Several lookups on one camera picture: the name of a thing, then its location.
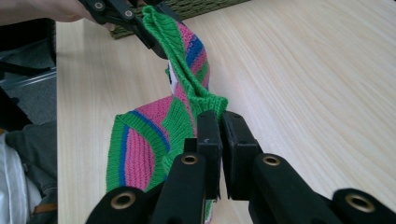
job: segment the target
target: striped knitted sock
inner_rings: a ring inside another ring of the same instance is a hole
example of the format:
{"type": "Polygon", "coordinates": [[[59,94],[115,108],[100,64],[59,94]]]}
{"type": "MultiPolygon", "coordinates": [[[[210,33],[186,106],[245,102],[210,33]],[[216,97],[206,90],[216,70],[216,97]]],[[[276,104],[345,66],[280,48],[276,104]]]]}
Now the striped knitted sock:
{"type": "Polygon", "coordinates": [[[228,103],[207,90],[209,65],[198,37],[153,7],[145,7],[143,12],[146,28],[169,59],[172,95],[116,116],[108,153],[107,191],[120,186],[148,191],[163,182],[174,158],[183,152],[185,138],[196,137],[197,116],[214,110],[219,118],[228,103]]]}

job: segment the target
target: light wood surface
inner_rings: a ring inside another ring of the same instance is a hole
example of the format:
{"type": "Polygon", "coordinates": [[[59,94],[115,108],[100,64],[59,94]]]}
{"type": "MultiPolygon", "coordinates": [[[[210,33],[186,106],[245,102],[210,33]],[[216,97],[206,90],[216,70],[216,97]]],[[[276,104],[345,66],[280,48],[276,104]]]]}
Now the light wood surface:
{"type": "MultiPolygon", "coordinates": [[[[253,0],[186,20],[265,152],[313,190],[355,188],[396,211],[396,4],[253,0]]],[[[170,94],[167,61],[135,36],[89,21],[57,24],[59,221],[84,223],[106,191],[113,119],[170,94]]],[[[213,223],[249,223],[223,199],[213,223]]]]}

